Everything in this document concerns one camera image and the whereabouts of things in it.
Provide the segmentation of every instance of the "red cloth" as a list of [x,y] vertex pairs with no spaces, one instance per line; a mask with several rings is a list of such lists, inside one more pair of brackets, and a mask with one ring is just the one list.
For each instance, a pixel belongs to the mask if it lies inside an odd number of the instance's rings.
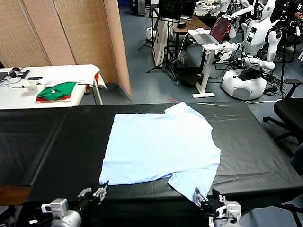
[[[71,95],[68,95],[66,97],[60,98],[58,100],[65,100],[65,99],[69,99],[69,98],[71,98]],[[36,98],[36,101],[37,102],[49,102],[49,101],[53,101],[53,100],[47,100],[47,99],[44,99],[44,98]]]

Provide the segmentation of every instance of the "chair wheel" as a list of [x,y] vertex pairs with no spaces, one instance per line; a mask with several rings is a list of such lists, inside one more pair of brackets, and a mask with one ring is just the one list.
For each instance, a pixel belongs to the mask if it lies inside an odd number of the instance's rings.
[[269,121],[269,118],[268,118],[268,117],[263,117],[263,121],[264,121],[264,122],[268,122],[268,121]]

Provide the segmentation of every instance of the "chair armrest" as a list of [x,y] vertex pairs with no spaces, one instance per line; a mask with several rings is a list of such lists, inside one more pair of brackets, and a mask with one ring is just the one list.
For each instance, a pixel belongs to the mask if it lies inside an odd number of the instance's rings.
[[286,80],[284,80],[284,82],[286,84],[292,84],[293,85],[293,87],[290,89],[290,91],[286,95],[285,99],[291,98],[294,91],[296,90],[296,88],[299,87],[301,84],[303,84],[303,82],[301,82],[297,79],[286,79]]
[[297,79],[286,79],[286,80],[284,80],[284,82],[286,84],[300,84],[300,85],[303,84],[303,82],[301,82]]

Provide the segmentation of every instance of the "laptop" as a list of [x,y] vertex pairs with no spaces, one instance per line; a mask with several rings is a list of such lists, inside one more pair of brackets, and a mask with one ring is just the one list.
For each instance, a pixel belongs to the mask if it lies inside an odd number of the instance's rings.
[[4,78],[8,75],[8,72],[0,72],[0,83],[3,82]]
[[192,35],[192,37],[199,45],[219,44],[223,41],[223,38],[230,26],[230,21],[223,17],[218,17],[209,34]]
[[194,1],[182,1],[181,2],[181,19],[190,19],[195,11],[196,2]]

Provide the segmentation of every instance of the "light blue shirt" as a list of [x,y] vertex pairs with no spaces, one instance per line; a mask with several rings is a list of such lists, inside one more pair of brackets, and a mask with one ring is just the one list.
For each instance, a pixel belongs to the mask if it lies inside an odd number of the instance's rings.
[[116,114],[99,182],[134,184],[170,177],[168,184],[194,201],[196,187],[207,196],[219,163],[211,125],[182,102],[163,114]]

